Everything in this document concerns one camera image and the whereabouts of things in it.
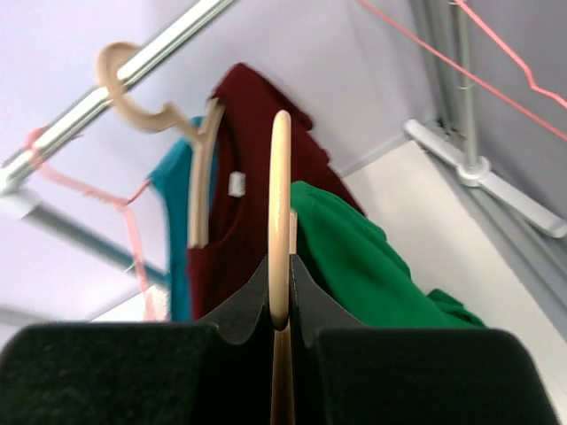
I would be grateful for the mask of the green t shirt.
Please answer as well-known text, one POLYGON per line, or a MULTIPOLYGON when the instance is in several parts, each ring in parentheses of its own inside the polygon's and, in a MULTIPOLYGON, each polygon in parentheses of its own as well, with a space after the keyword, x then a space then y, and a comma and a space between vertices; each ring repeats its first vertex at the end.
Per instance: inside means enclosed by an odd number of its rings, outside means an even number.
POLYGON ((380 328, 482 328, 462 302, 423 293, 386 233, 336 195, 294 182, 298 255, 314 281, 354 318, 380 328))

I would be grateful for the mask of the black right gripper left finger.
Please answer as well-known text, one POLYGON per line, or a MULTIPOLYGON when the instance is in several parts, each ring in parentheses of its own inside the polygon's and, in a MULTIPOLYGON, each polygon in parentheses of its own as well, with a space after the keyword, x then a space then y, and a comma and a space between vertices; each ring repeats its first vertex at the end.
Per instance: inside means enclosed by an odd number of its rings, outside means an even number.
POLYGON ((268 269, 192 323, 51 323, 1 353, 4 424, 267 424, 268 269))

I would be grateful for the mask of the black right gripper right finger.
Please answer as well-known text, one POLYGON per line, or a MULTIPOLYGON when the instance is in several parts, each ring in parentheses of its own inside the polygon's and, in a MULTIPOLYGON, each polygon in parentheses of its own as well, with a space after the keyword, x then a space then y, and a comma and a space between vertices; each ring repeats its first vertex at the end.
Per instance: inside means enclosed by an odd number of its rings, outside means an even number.
POLYGON ((528 351, 496 329, 372 328, 291 259, 298 424, 555 424, 528 351))

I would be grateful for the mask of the beige hanger with green shirt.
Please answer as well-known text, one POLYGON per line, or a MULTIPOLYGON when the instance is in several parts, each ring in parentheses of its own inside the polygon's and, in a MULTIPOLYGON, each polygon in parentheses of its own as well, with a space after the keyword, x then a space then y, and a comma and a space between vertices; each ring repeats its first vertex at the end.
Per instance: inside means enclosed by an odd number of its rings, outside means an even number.
POLYGON ((268 302, 275 329, 272 424, 293 424, 294 400, 289 325, 291 225, 291 116, 276 114, 272 127, 268 191, 268 302))

